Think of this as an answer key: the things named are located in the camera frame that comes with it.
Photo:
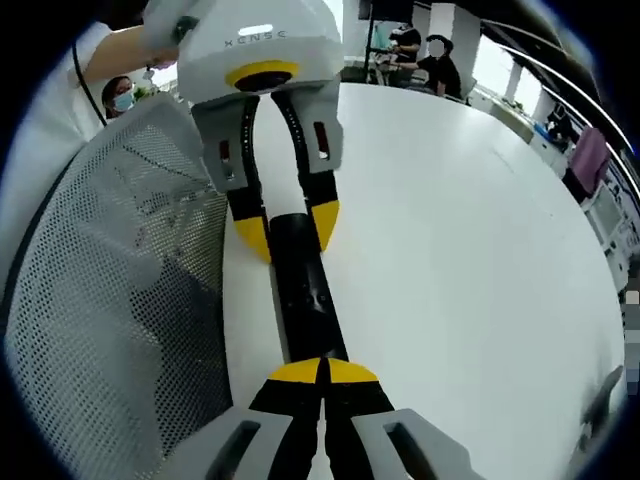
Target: black cable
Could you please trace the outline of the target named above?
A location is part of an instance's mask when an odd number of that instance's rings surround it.
[[[91,103],[93,110],[96,112],[96,115],[98,115],[98,119],[100,119],[100,123],[102,123],[102,125],[106,127],[107,121],[104,119],[104,116],[102,115],[102,112],[98,108],[96,101],[93,99],[93,95],[91,95],[91,92],[89,91],[87,82],[84,81],[84,75],[82,75],[82,69],[80,68],[80,62],[78,61],[78,49],[76,47],[76,42],[73,42],[71,51],[73,53],[73,64],[76,68],[76,75],[78,76],[78,81],[80,82],[80,86],[82,86],[82,90],[84,90],[84,93],[87,96],[87,99],[89,100],[89,102]]]

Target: white shirt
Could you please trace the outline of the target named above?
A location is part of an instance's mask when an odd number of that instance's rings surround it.
[[[110,33],[109,27],[96,23],[78,39],[82,70]],[[41,85],[9,150],[0,178],[0,299],[13,258],[45,195],[69,160],[101,128],[84,91],[76,85],[69,50]]]

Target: white table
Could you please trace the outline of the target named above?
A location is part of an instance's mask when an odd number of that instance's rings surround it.
[[[324,265],[351,361],[396,408],[465,445],[487,480],[558,478],[582,409],[623,363],[616,291],[587,219],[496,119],[401,89],[343,84],[340,95],[342,210]],[[271,216],[304,211],[288,138],[265,102],[255,151]],[[234,400],[248,405],[283,359],[269,267],[228,226],[227,356]],[[320,455],[310,478],[330,478]]]

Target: window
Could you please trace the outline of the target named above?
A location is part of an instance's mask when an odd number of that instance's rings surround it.
[[[536,77],[533,76],[526,68],[522,69],[520,75],[520,81],[516,88],[516,95],[514,100],[522,104],[524,113],[531,116],[536,110],[538,99],[540,98],[540,92],[542,91],[542,85]]]
[[[479,85],[504,95],[509,84],[513,58],[492,40],[482,35],[476,63],[473,66],[473,78]]]

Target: round white table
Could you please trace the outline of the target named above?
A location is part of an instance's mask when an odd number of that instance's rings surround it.
[[[489,115],[341,88],[341,211],[323,262],[351,361],[396,408],[462,443],[487,480],[559,478],[582,410],[624,363],[616,291],[587,219]],[[265,98],[255,153],[270,216],[304,211],[289,138]],[[230,218],[224,313],[233,397],[247,406],[283,357],[269,267]],[[309,478],[331,478],[323,457]]]

